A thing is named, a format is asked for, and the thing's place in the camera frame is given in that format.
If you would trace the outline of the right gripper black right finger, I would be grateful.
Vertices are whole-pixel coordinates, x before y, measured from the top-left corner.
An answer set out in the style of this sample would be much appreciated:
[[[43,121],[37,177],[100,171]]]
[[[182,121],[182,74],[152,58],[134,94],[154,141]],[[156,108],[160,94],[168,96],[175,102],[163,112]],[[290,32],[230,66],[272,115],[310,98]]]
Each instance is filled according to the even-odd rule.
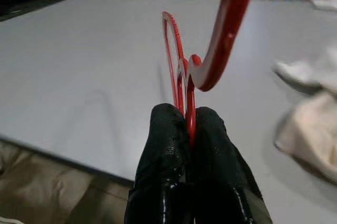
[[[196,223],[272,223],[255,177],[212,109],[196,110],[194,216]]]

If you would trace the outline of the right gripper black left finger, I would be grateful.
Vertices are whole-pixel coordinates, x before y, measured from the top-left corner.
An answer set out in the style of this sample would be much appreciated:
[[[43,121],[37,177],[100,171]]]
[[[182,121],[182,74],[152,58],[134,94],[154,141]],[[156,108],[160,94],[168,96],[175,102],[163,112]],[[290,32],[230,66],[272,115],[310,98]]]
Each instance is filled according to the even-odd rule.
[[[128,196],[128,222],[190,223],[189,178],[185,120],[173,105],[156,105]]]

